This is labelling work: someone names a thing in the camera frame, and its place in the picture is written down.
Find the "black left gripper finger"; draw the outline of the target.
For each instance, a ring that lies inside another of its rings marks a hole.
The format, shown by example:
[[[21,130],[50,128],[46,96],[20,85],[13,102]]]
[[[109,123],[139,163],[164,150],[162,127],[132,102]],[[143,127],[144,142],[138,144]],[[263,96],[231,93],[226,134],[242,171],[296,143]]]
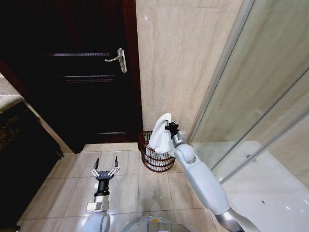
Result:
[[[97,170],[97,168],[98,168],[98,163],[99,163],[99,158],[97,158],[97,160],[95,161],[93,169],[90,170],[90,172],[92,173],[92,175],[93,175],[95,178],[99,178],[99,177],[100,177],[100,174],[99,174],[99,172],[98,172],[98,170]]]
[[[112,170],[108,173],[109,177],[113,177],[117,172],[119,171],[119,163],[117,157],[115,158],[114,167]]]

